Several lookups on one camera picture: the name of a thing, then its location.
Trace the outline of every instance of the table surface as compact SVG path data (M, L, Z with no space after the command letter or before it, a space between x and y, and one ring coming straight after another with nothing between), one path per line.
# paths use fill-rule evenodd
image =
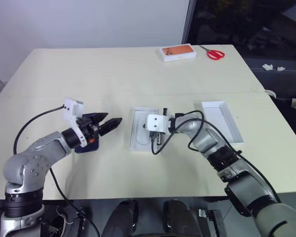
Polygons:
M163 63L157 48L37 49L0 94L0 199L4 163L18 130L33 116L58 107L66 97L84 102L84 113L122 117L100 138L96 152L71 154L53 166L68 198L224 196L224 183L202 155L175 135L163 152L129 150L134 107L200 108L226 101L244 139L236 147L282 192L296 191L296 136L232 45L211 45L226 56ZM35 120L20 137L18 151L55 130L68 128L62 112ZM44 199L61 199L48 173Z

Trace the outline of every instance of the scissors handle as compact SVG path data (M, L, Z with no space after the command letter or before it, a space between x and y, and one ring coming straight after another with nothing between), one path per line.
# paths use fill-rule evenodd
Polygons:
M225 57L225 54L218 50L209 50L207 51L207 56L213 60L219 60Z

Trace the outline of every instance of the white tissue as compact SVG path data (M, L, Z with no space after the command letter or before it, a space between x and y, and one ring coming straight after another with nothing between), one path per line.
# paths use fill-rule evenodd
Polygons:
M280 72L280 71L284 71L285 68L284 67L277 67L277 70Z
M267 64L263 64L262 67L266 70L266 71L270 71L273 70L273 65L267 65Z

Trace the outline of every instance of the white plastic tray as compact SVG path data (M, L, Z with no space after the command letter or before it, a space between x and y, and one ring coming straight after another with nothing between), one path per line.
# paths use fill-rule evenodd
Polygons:
M129 148L132 151L151 151L151 141L149 139L149 131L143 128L148 114L159 114L157 108L135 107L133 116L132 134L130 138Z
M231 145L244 143L225 101L202 102L202 107L206 120L216 126Z

